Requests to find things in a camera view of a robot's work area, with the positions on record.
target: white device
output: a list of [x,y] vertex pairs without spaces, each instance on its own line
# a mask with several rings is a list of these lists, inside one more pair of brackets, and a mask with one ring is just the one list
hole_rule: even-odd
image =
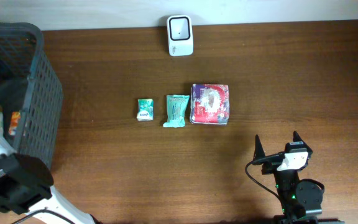
[[193,53],[193,29],[190,17],[170,16],[167,19],[167,31],[168,49],[171,56],[185,56]]

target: wooden table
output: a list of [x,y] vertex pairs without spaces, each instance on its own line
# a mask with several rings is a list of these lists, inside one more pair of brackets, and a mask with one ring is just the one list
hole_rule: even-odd
[[[321,218],[358,223],[358,21],[196,26],[171,57],[165,28],[49,31],[45,52],[65,99],[52,172],[78,208],[105,223],[216,223],[281,214],[249,180],[292,132],[314,150],[300,178],[326,186]],[[165,96],[229,85],[227,126],[163,128]],[[138,122],[138,98],[155,119]],[[272,175],[250,173],[271,189]],[[15,214],[0,213],[0,223]],[[38,223],[32,219],[28,223]]]

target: green candy wrapper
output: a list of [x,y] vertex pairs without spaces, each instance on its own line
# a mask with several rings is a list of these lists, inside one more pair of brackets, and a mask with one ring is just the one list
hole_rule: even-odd
[[167,113],[168,121],[164,123],[164,128],[184,127],[185,111],[190,96],[168,95],[167,96]]
[[139,99],[139,112],[136,116],[138,121],[152,121],[154,119],[154,102],[153,99]]

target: gray plastic basket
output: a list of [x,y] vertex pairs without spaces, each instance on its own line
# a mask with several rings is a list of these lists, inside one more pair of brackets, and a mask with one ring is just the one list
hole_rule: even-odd
[[[40,29],[0,23],[0,105],[4,137],[20,154],[52,164],[63,90],[43,51]],[[16,135],[8,134],[12,112],[20,111]]]

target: colorful box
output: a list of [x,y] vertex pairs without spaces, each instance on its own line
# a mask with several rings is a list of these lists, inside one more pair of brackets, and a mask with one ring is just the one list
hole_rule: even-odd
[[193,84],[190,114],[192,123],[227,124],[229,113],[229,86]]

